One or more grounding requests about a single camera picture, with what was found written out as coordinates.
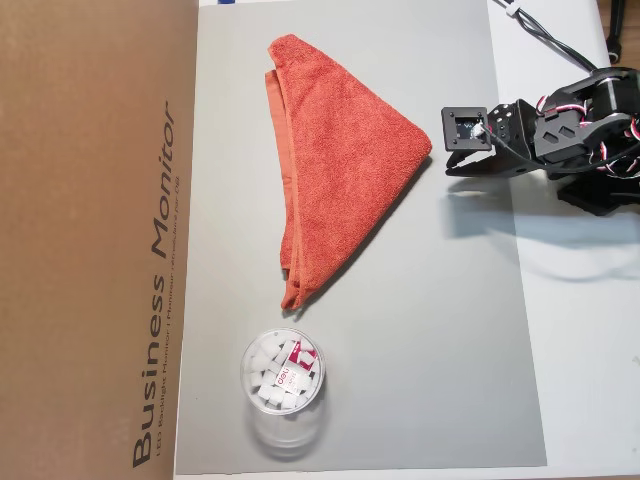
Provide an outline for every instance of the gray mat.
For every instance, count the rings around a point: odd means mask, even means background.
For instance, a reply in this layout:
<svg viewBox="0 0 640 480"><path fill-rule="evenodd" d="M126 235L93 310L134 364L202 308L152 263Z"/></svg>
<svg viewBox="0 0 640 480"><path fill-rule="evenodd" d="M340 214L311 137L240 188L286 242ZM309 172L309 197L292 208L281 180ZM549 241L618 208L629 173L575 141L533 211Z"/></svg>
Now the gray mat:
<svg viewBox="0 0 640 480"><path fill-rule="evenodd" d="M497 103L486 9L324 0L200 10L177 473L545 464L507 184L467 198L444 175L440 109ZM431 166L297 323L279 307L285 211L264 87L267 47L287 33L434 144ZM285 461L254 438L239 366L257 334L294 325L323 348L327 389L318 438Z"/></svg>

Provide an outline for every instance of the wire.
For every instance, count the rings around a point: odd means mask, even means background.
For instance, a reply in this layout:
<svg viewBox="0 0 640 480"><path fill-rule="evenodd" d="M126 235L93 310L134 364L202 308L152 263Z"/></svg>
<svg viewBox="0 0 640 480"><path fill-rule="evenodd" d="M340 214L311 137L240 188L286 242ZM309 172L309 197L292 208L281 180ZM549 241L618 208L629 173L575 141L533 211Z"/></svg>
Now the wire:
<svg viewBox="0 0 640 480"><path fill-rule="evenodd" d="M636 126L636 119L632 118L631 119L631 125L630 128L628 130L629 135L627 134L627 131L625 131L625 135L629 138L635 138L638 142L640 142L640 132L638 131L638 127ZM609 163L607 163L606 165L606 169L603 167L599 167L598 170L608 170L611 174L607 174L608 177L611 178L617 178L620 180L632 180L635 178L640 178L640 172L635 172L634 170L635 168L638 166L638 159L635 158L633 160L633 162L631 163L631 165L629 165L629 167L624 171L625 174L631 174L631 175L619 175L618 173L616 173L613 170L613 166L618 162L618 160L615 161L609 161Z"/></svg>
<svg viewBox="0 0 640 480"><path fill-rule="evenodd" d="M574 104L560 105L556 108L552 108L551 110L555 110L556 112L566 112L567 110L578 110L579 112L582 112L583 117L587 116L587 109L584 108L582 105L574 105Z"/></svg>
<svg viewBox="0 0 640 480"><path fill-rule="evenodd" d="M528 164L531 164L531 165L535 165L536 168L539 168L541 170L544 170L544 171L547 171L547 172L551 172L551 173L561 173L561 174L565 174L565 175L571 175L571 174L574 174L574 173L584 173L584 172L588 172L588 171L591 171L591 170L595 170L598 167L606 167L608 163L617 162L618 160L622 160L623 158L628 157L630 155L638 155L638 154L640 154L640 142L638 142L634 146L632 146L630 148L627 148L626 150L623 150L622 152L614 155L613 157L605 158L604 160L600 160L599 162L589 163L589 164L584 165L582 167L573 167L573 168L571 168L571 167L556 167L556 166L553 166L553 165L549 165L547 163L540 163L540 162L538 162L536 160L532 160L530 158L523 157L518 152L516 152L513 148L511 148L507 143L505 143L495 133L493 133L491 130L489 130L486 126L483 125L482 128L485 131L485 133L487 135L489 135L489 137L491 138L491 140L494 143L496 143L497 145L500 145L505 150L508 150L509 153L511 153L511 155L515 156L516 158L521 160L523 163L528 163Z"/></svg>
<svg viewBox="0 0 640 480"><path fill-rule="evenodd" d="M547 99L549 98L549 95L543 95L542 97L540 97L540 100L538 100L538 103L536 104L536 113L540 116L543 115L542 112L542 107L544 107L544 104L547 103Z"/></svg>
<svg viewBox="0 0 640 480"><path fill-rule="evenodd" d="M511 5L514 0L504 0L508 5ZM591 73L596 70L597 67L589 61L584 55L578 53L576 50L571 48L566 43L561 42L553 35L551 35L540 23L525 12L522 8L519 8L514 17L520 24L520 26L530 35L540 39L541 41L547 43L552 48L556 50L560 50L569 58L573 59L578 65L584 68L587 72Z"/></svg>

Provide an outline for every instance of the orange towel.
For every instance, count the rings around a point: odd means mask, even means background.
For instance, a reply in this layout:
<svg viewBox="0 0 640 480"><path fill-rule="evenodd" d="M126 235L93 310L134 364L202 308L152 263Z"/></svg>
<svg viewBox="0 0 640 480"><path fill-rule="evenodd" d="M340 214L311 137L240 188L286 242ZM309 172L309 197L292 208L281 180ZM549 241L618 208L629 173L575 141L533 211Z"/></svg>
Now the orange towel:
<svg viewBox="0 0 640 480"><path fill-rule="evenodd" d="M266 74L287 210L282 308L295 309L356 250L431 151L427 135L294 35Z"/></svg>

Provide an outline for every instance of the cardboard box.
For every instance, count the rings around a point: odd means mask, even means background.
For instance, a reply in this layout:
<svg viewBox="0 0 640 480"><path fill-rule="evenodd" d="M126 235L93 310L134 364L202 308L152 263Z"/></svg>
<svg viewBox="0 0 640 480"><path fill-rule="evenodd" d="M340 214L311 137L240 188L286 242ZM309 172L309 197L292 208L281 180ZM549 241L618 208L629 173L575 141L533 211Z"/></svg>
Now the cardboard box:
<svg viewBox="0 0 640 480"><path fill-rule="evenodd" d="M173 476L198 4L0 6L0 477Z"/></svg>

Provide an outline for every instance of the white surface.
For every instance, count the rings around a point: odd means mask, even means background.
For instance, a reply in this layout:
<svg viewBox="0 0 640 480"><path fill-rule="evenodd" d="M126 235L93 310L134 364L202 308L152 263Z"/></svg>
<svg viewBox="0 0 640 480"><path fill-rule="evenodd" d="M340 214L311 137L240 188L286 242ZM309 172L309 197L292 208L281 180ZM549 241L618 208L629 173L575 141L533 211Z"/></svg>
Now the white surface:
<svg viewBox="0 0 640 480"><path fill-rule="evenodd" d="M534 103L541 95L585 76L523 32L496 2L487 3L500 101L524 98ZM595 0L520 3L559 39L596 65L608 65ZM549 466L264 473L239 478L497 479L640 472L637 214L627 211L606 219L581 214L557 201L539 172L514 179L512 195ZM225 477L199 476L202 480Z"/></svg>

